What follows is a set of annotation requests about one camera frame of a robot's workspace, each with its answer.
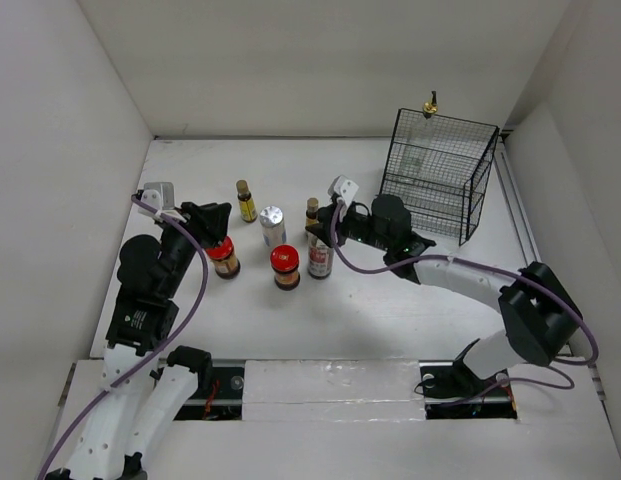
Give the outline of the small yellow label bottle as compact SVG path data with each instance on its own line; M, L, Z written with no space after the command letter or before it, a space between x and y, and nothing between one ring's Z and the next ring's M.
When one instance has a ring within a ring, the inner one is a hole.
M252 223L257 219L256 207L246 180L236 182L237 199L241 218L246 223Z
M319 200L315 197L310 197L306 202L306 211L305 211L305 226L309 227L311 225L318 223L318 211L319 211Z

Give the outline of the black cap sauce bottle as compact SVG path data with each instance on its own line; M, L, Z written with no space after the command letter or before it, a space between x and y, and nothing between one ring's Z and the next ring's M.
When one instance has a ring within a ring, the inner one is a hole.
M312 278L324 280L332 272L334 249L326 245L317 236L308 237L308 265L307 270Z

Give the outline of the silver lid spice shaker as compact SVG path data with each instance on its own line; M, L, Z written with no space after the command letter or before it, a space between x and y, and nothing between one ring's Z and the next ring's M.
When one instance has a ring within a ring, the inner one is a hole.
M265 245L274 249L287 243L287 233L283 211L275 205L263 208L259 213L259 223Z

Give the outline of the red lid jar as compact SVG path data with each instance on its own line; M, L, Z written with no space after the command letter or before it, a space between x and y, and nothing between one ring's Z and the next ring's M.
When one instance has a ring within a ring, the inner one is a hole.
M236 256L234 244L229 236L223 242L213 248L205 250L211 260L214 271L222 279L232 279L236 277L241 269L241 264Z
M282 290L293 290L300 283L298 251L291 245L275 247L270 254L270 264L274 272L274 282Z

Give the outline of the clear glass pourer bottle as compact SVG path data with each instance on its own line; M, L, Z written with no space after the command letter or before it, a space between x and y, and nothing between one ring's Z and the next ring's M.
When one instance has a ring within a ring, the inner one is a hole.
M426 149L433 137L433 117L437 111L437 92L432 90L431 98L423 104L421 113L417 114L410 123L410 130L406 135L406 147L401 160L401 174L416 178L420 173L425 160Z

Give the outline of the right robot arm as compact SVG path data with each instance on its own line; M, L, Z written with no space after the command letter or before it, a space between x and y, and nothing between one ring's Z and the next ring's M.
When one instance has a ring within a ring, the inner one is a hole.
M411 214L394 195L371 206L333 194L305 227L335 255L349 240L383 252L379 273L391 272L416 285L442 288L500 314L503 327L468 344L438 373L423 375L416 392L433 399L468 402L501 387L496 376L519 364L550 368L583 317L554 272L532 262L511 272L435 252L435 241L412 229Z

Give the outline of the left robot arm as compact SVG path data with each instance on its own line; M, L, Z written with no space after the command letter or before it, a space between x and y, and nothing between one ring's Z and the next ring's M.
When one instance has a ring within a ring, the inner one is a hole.
M162 230L136 235L119 252L120 288L106 333L101 383L94 399L61 435L45 460L41 479L145 479L147 468L175 416L191 396L212 387L208 352L179 346L159 364L161 352L195 314L182 321L173 298L195 257L220 246L228 232L229 203L184 202L167 208L132 201ZM65 464L52 469L70 434L82 430Z

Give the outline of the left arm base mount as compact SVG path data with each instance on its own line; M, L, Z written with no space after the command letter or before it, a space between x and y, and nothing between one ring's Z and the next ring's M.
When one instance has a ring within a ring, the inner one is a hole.
M155 406L168 407L177 421L240 420L244 363L218 363L209 352L180 346L151 372Z

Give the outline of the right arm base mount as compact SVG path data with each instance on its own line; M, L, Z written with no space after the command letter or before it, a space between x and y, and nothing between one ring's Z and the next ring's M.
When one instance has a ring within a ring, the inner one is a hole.
M424 400L427 420L518 418L506 370L481 380L452 361L419 363L413 392Z

